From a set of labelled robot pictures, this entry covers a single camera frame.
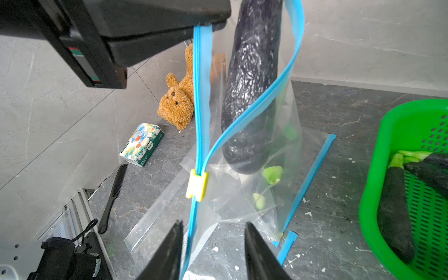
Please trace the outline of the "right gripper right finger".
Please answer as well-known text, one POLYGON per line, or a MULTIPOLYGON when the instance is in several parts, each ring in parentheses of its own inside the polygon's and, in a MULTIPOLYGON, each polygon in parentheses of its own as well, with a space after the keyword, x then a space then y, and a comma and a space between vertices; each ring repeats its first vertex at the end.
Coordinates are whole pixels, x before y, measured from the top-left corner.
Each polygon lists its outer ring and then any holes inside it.
POLYGON ((245 225, 245 260, 248 280, 291 280, 251 222, 245 225))

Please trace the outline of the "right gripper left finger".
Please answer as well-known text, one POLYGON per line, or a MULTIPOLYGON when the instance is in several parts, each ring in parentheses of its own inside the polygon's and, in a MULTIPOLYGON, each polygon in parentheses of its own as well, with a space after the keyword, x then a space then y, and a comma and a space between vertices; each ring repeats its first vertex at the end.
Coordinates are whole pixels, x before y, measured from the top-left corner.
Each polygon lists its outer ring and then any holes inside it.
POLYGON ((183 222, 177 220, 137 280, 178 280, 182 247, 183 222))

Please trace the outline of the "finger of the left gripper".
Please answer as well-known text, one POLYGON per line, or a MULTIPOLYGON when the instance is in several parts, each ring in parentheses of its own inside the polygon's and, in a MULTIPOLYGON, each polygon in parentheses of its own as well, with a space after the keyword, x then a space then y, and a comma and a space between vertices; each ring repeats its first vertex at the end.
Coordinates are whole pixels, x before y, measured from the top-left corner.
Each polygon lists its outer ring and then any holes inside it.
POLYGON ((229 1, 2 1, 1 34, 48 41, 90 88, 125 89, 128 67, 230 16, 229 1))

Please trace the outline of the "clear zip-top bag blue zipper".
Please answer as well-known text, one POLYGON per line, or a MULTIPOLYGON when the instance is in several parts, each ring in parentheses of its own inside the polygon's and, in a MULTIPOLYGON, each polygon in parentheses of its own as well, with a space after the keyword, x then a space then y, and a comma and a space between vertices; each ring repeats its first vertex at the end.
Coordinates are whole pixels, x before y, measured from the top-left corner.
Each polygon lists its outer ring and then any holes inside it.
POLYGON ((301 1, 242 1, 219 31, 193 37, 197 154, 181 279, 220 223, 282 239, 298 192, 303 136, 291 73, 304 34, 301 1))

